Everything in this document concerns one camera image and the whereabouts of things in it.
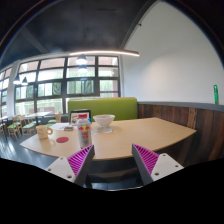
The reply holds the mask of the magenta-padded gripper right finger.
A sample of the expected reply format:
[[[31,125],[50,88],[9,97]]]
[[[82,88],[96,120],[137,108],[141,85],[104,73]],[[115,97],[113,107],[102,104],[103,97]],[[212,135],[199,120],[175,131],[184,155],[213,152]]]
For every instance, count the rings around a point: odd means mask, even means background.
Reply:
[[[137,144],[132,145],[132,155],[145,185],[183,169],[167,153],[157,154]]]

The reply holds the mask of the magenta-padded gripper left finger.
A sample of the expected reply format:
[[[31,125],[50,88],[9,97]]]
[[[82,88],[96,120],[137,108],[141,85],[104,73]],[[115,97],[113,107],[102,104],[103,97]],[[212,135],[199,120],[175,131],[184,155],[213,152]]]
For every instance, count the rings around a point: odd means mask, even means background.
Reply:
[[[47,168],[47,171],[76,185],[83,186],[94,155],[94,146],[87,146],[68,158],[59,157]]]

